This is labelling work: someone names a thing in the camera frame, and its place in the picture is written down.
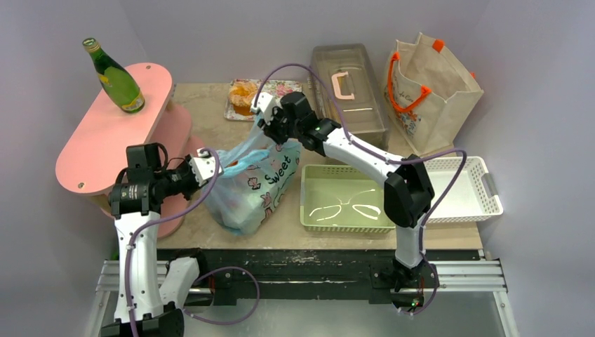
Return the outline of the pink two-tier shelf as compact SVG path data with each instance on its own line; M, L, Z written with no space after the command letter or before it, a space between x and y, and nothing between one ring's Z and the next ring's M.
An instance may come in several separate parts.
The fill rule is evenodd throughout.
M100 91L55 164L61 186L96 204L110 232L115 227L107 195L117 174L127 165L128 146L163 144L171 169L184 156L196 154L203 147L201 139L192 135L191 114L171 99L174 84L170 72L150 62L129 65L127 70L140 86L145 107L127 114Z

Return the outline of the green glass bottle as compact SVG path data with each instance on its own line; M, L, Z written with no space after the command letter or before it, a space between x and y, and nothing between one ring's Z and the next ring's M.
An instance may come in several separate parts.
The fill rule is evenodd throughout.
M145 98L131 74L102 49L97 39L84 39L82 45L109 99L126 113L139 112L145 106Z

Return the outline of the aluminium frame rail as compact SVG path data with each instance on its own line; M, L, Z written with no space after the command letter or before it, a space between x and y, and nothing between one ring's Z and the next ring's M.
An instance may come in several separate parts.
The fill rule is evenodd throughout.
M323 251L311 252L304 258L284 258L283 252L277 251L277 261L273 257L258 258L255 253L249 253L240 259L242 268L252 272L261 284L332 284L353 285L358 282L370 281L380 288L380 273L389 271L388 262L383 258L372 257L371 251L365 251L363 256L367 262L355 258L341 262L336 258L322 261ZM422 276L426 286L432 288L431 280L437 280L440 291L469 291L469 292L506 292L502 266L496 260L485 260L473 255L471 260L438 260L431 261L430 267L422 269Z

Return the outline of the grey transparent lidded box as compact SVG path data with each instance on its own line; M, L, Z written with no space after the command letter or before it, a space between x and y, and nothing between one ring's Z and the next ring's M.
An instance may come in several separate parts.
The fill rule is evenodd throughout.
M361 140L387 150L390 127L386 103L363 44L317 46L310 77L316 113L347 127Z

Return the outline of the beige tote bag orange handles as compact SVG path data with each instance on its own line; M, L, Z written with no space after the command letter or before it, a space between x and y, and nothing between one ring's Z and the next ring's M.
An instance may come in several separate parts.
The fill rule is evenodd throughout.
M417 155L452 145L484 94L445 42L423 33L413 43L395 41L382 89L389 117Z

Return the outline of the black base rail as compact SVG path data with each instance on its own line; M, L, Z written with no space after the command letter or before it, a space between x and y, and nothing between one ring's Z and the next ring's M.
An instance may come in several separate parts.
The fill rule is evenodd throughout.
M392 250L158 249L160 261L199 257L197 282L214 290L216 306L240 299L366 300L390 304L394 292Z

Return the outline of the floral tray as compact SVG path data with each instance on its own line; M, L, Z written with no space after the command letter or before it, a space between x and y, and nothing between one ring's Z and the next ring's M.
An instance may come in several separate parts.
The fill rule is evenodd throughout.
M261 80L257 80L257 79L235 79L231 82L229 89L234 81L251 81L251 82L255 83L258 86L258 88L262 82ZM302 90L302 84L297 81L269 80L264 85L262 92L266 92L268 94L273 95L276 98L276 101L278 102L280 100L280 98L282 96L284 96L285 94L288 94L288 93L291 93L294 91L301 91L301 90ZM240 114L237 114L234 111L232 104L229 102L228 94L227 94L227 105L226 105L225 112L224 112L224 118L227 120L230 120L230 121L252 122L255 119L255 115L252 114L250 116L242 116Z

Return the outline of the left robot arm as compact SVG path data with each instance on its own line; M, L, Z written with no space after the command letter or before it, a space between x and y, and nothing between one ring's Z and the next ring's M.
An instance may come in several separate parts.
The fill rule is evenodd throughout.
M182 312L191 287L203 286L209 268L199 262L200 253L170 260L163 282L158 281L156 242L161 206L168 197L192 195L207 182L199 172L209 153L188 154L175 168L160 143L132 145L126 149L127 166L108 194L119 238L119 285L114 321L100 329L100 336L183 336Z

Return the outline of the white plastic basket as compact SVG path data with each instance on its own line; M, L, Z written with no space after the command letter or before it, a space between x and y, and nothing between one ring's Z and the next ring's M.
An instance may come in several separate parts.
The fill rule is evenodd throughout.
M460 167L460 157L439 157L424 163L435 197L440 197ZM429 223L479 222L504 213L502 202L481 157L467 157L443 201L430 215Z

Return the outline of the green plastic basket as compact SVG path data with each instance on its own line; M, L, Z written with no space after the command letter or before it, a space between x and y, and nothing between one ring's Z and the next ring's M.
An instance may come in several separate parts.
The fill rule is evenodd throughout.
M302 168L300 222L306 230L386 234L395 230L384 212L384 190L346 165Z

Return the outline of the orange bundt cake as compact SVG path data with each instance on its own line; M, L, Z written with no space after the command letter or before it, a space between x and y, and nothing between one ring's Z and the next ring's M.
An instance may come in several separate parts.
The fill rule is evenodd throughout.
M251 81L234 81L228 93L229 102L234 111L242 116L250 116L252 100L256 95L258 86Z

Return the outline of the blue printed plastic bag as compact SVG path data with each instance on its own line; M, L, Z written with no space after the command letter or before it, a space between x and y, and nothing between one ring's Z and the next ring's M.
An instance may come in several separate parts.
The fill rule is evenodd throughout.
M281 203L301 157L296 140L277 145L258 126L257 117L245 141L218 150L223 174L203 205L213 219L234 234L253 234ZM233 161L238 166L227 167Z

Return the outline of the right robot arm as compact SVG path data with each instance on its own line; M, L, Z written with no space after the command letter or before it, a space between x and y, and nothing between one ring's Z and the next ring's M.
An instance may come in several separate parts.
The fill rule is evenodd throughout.
M379 276L395 292L417 286L425 257L423 231L435 196L421 158L383 152L338 122L318 117L301 92L289 93L280 101L267 93L257 94L250 110L258 116L258 127L275 143L297 140L306 150L350 165L382 187L384 213L396 227L396 251L392 271Z

